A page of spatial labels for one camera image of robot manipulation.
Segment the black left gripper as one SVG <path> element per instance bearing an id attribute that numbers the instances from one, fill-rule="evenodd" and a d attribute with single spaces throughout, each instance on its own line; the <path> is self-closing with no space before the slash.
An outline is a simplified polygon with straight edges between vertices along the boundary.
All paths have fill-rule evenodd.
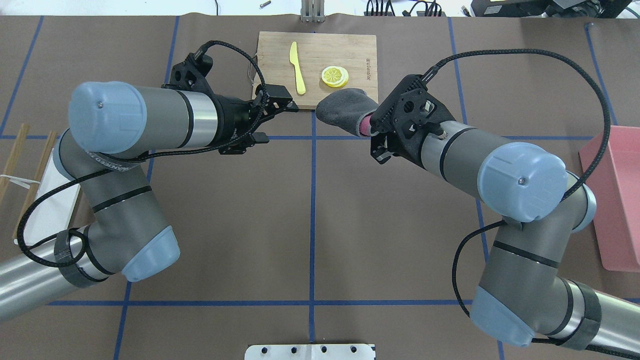
<path id="1" fill-rule="evenodd" d="M 277 84 L 258 85 L 252 100 L 219 96 L 218 103 L 221 155 L 242 155 L 256 144 L 267 144 L 269 137 L 258 132 L 258 127 L 283 112 L 299 112 L 290 91 Z"/>

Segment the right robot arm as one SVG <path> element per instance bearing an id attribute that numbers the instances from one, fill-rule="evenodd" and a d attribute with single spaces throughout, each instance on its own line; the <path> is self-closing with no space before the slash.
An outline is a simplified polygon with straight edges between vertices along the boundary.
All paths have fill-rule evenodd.
<path id="1" fill-rule="evenodd" d="M 639 358 L 639 306 L 558 276 L 597 208 L 585 185 L 564 198 L 579 178 L 559 157 L 456 121 L 420 74 L 400 80 L 371 125 L 379 163 L 406 158 L 502 217 L 469 311 L 476 327 L 514 347 L 548 340 Z"/>

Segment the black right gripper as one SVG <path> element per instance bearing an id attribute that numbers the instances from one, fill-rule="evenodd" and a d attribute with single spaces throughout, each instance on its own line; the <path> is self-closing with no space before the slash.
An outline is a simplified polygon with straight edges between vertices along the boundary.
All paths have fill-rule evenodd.
<path id="1" fill-rule="evenodd" d="M 391 157 L 422 164 L 426 137 L 443 139 L 446 135 L 442 123 L 454 120 L 450 110 L 428 92 L 422 75 L 406 75 L 370 118 L 370 155 L 378 164 Z"/>

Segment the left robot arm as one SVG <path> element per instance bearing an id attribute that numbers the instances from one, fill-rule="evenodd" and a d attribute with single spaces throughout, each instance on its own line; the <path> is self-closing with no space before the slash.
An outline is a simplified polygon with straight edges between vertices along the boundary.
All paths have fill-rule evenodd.
<path id="1" fill-rule="evenodd" d="M 21 255 L 1 264 L 1 321 L 122 274 L 137 282 L 173 265 L 181 251 L 172 226 L 141 169 L 157 157 L 219 151 L 242 155 L 266 144 L 257 128 L 296 112 L 282 85 L 260 85 L 242 100 L 208 86 L 85 82 L 71 94 L 69 128 L 52 151 L 67 183 L 37 198 L 16 231 Z M 27 244 L 30 215 L 45 200 L 79 185 L 95 220 Z"/>

